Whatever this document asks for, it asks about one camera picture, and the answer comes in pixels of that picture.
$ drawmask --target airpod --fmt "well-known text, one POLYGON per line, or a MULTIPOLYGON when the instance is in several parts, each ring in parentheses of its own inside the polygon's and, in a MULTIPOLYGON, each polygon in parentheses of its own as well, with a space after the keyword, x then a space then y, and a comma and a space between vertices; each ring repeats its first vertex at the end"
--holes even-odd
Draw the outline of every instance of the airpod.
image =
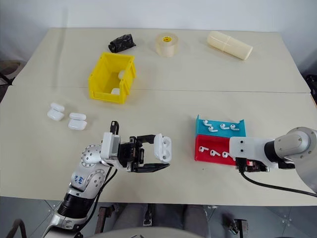
POLYGON ((204 146, 200 146, 200 147, 198 148, 198 151, 199 151, 199 152, 203 152, 204 150, 209 150, 209 148, 206 148, 206 147, 204 147, 204 146))
POLYGON ((213 126, 208 127, 208 130, 209 130, 210 132, 217 132, 217 131, 218 131, 218 130, 214 130, 214 129, 213 129, 213 126))
POLYGON ((212 124, 208 124, 208 121, 207 121, 207 120, 203 120, 203 124, 204 124, 205 126, 212 126, 212 124))
POLYGON ((215 155, 220 156, 220 154, 218 152, 216 152, 215 150, 210 150, 210 155, 211 156, 215 156, 215 155))
POLYGON ((230 129, 229 127, 226 127, 225 124, 220 124, 220 128, 223 129, 223 130, 229 130, 230 129))
POLYGON ((222 156, 224 158, 227 158, 228 156, 230 156, 232 158, 232 156, 228 152, 225 152, 225 151, 223 151, 222 156))
POLYGON ((239 128, 236 128, 235 125, 230 125, 230 129, 231 129, 231 130, 240 130, 239 128))

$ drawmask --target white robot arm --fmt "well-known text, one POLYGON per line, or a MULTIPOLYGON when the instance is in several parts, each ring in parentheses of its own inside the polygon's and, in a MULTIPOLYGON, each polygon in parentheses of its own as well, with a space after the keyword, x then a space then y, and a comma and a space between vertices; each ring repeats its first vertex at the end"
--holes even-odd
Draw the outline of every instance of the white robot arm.
POLYGON ((232 137, 229 148, 236 160, 253 162, 252 166, 239 168, 241 172, 296 169, 303 182, 317 193, 317 131, 297 127, 275 140, 232 137))
POLYGON ((121 143, 118 131, 118 122, 112 121, 110 132, 104 133, 102 144, 89 145, 82 152, 81 161, 71 176, 64 201, 55 211, 43 237, 51 228, 76 233, 86 225, 87 214, 95 198, 109 182, 107 177, 111 168, 126 172, 150 173, 169 166, 168 162, 171 160, 169 137, 163 137, 161 134, 131 136, 129 142, 121 143), (161 163, 143 165, 144 149, 141 148, 143 143, 154 144, 155 157, 161 163))

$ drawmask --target white table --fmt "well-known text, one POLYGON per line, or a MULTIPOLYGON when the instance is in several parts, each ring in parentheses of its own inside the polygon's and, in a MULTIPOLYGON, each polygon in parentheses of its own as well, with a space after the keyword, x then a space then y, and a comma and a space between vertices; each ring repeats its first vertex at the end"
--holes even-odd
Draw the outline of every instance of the white table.
MULTIPOLYGON (((0 104, 1 195, 61 200, 81 151, 100 142, 110 122, 117 120, 122 140, 159 132, 169 136, 172 161, 153 174, 118 172, 104 189, 102 202, 317 205, 313 197, 253 185, 234 167, 195 162, 197 114, 214 120, 245 119, 249 136, 275 138, 296 126, 317 128, 317 110, 306 93, 132 90, 126 104, 117 105, 89 99, 87 88, 11 86, 0 104), (87 128, 68 129, 67 116, 59 122, 49 119, 51 102, 65 105, 66 115, 85 113, 87 128)), ((145 162, 156 161, 153 148, 145 149, 145 162)), ((311 191, 295 170, 247 175, 311 191)))
POLYGON ((251 46, 246 60, 207 45, 209 31, 159 29, 51 29, 23 71, 19 86, 88 87, 101 52, 115 38, 132 33, 137 44, 122 54, 134 55, 133 89, 309 93, 278 33, 224 32, 251 46), (154 42, 159 33, 179 37, 179 53, 161 58, 154 42))

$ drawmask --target black cable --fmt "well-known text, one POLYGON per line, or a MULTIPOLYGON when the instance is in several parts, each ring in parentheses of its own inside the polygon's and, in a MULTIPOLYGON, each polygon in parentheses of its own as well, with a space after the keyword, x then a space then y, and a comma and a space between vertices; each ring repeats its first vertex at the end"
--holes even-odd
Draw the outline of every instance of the black cable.
POLYGON ((6 235, 6 238, 13 238, 19 227, 20 227, 20 230, 21 230, 22 238, 26 238, 25 226, 24 226, 24 223, 23 223, 23 221, 21 219, 16 219, 13 222, 12 228, 9 231, 9 233, 6 235))
MULTIPOLYGON (((107 175, 106 175, 106 179, 108 178, 109 174, 110 174, 110 171, 111 171, 112 167, 110 167, 107 175)), ((96 196, 96 200, 95 200, 95 205, 94 205, 94 208, 89 216, 89 218, 87 219, 87 221, 85 221, 85 223, 81 226, 80 230, 81 231, 86 225, 87 223, 91 220, 91 218, 93 217, 95 211, 96 211, 96 208, 97 208, 97 204, 98 204, 98 201, 99 201, 99 197, 103 191, 103 188, 113 179, 113 177, 116 175, 116 173, 118 172, 117 169, 115 169, 114 173, 112 174, 112 176, 108 179, 108 180, 105 180, 105 182, 103 183, 102 187, 99 189, 99 192, 96 196)))
POLYGON ((312 192, 306 192, 306 191, 302 191, 302 190, 297 190, 297 189, 292 189, 292 188, 287 188, 287 187, 280 187, 280 186, 275 186, 275 185, 270 185, 270 184, 265 184, 265 183, 261 183, 261 182, 257 182, 254 181, 252 179, 250 179, 249 177, 247 177, 243 171, 240 171, 240 174, 242 175, 242 177, 244 177, 247 181, 254 183, 256 185, 262 186, 262 187, 268 187, 268 188, 273 188, 273 189, 278 189, 278 190, 283 190, 283 191, 288 191, 288 192, 295 192, 295 193, 301 193, 301 194, 305 194, 305 195, 309 195, 309 196, 313 196, 313 197, 317 197, 317 194, 312 193, 312 192))

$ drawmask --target yellow bin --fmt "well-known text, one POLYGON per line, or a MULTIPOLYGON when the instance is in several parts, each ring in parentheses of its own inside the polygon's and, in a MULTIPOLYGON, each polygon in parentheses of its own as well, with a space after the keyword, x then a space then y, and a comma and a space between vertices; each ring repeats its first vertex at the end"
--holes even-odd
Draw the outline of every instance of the yellow bin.
POLYGON ((114 103, 124 103, 136 77, 134 56, 114 53, 102 53, 88 79, 89 96, 93 99, 114 103), (120 80, 118 74, 124 70, 120 80), (114 88, 120 89, 120 95, 111 94, 114 88))

